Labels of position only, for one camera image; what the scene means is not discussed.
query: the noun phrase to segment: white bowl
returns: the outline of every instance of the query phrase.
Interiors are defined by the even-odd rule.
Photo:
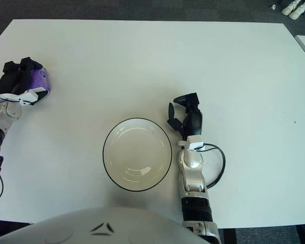
[[[166,133],[144,118],[127,119],[108,134],[103,148],[104,167],[119,187],[145,191],[167,174],[172,149]]]

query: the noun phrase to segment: wire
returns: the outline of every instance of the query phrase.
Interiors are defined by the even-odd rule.
[[[4,100],[4,101],[7,101],[7,102],[12,102],[12,103],[19,103],[19,102],[20,102],[20,101],[13,101],[13,100],[1,98],[1,97],[0,97],[0,99],[1,99],[1,100]]]
[[[225,171],[225,166],[226,166],[226,157],[225,157],[224,152],[219,147],[217,147],[216,145],[205,143],[204,146],[213,146],[213,148],[210,148],[210,149],[207,149],[207,150],[202,150],[202,151],[197,150],[197,151],[204,152],[204,151],[210,151],[210,150],[217,149],[221,153],[222,158],[223,158],[222,169],[221,169],[220,173],[218,174],[217,178],[213,182],[211,182],[210,184],[207,185],[207,189],[209,189],[209,188],[213,187],[215,184],[217,184],[219,182],[219,180],[221,179],[221,177],[223,176],[223,173]]]
[[[2,193],[4,192],[4,182],[3,182],[2,178],[1,178],[1,175],[0,175],[0,180],[1,180],[1,185],[2,185],[2,187],[1,187],[1,193],[0,193],[0,197],[1,197],[1,196],[2,196]]]

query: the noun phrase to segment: gray carpet floor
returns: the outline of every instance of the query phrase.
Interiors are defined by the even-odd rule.
[[[305,35],[305,13],[291,20],[280,11],[290,0],[0,0],[0,34],[13,19],[113,19],[283,23]],[[0,223],[0,235],[25,226]],[[223,243],[305,244],[305,225],[220,230]]]

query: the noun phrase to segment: black logo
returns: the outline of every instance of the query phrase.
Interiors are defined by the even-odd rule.
[[[101,223],[99,226],[95,227],[94,229],[92,229],[90,232],[94,232],[96,230],[98,230],[99,228],[103,227],[104,226],[104,223]],[[114,230],[112,229],[111,225],[109,223],[106,224],[106,227],[107,227],[107,230],[108,231],[105,231],[105,232],[95,232],[95,233],[92,233],[91,235],[112,235],[114,233]]]

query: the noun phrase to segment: white shoe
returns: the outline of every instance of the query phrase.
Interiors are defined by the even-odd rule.
[[[300,5],[294,12],[289,15],[289,18],[296,20],[305,11],[303,5]]]
[[[291,13],[291,11],[295,10],[296,7],[297,7],[297,3],[291,2],[287,7],[285,7],[281,11],[281,13],[287,16],[288,14]]]

